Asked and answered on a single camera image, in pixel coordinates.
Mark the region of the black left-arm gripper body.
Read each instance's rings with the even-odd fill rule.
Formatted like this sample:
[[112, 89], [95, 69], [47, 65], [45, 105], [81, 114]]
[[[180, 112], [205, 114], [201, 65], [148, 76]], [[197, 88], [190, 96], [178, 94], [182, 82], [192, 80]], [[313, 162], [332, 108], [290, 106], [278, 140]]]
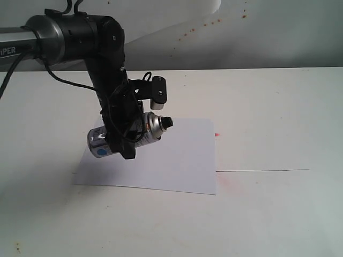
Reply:
[[112, 150], [119, 150], [119, 154], [126, 160], [136, 157], [136, 149], [132, 136], [125, 136], [136, 119], [143, 117], [143, 107], [136, 99], [133, 83], [123, 80], [114, 89], [103, 92], [102, 100], [105, 104], [101, 111], [102, 120], [108, 133], [107, 141]]

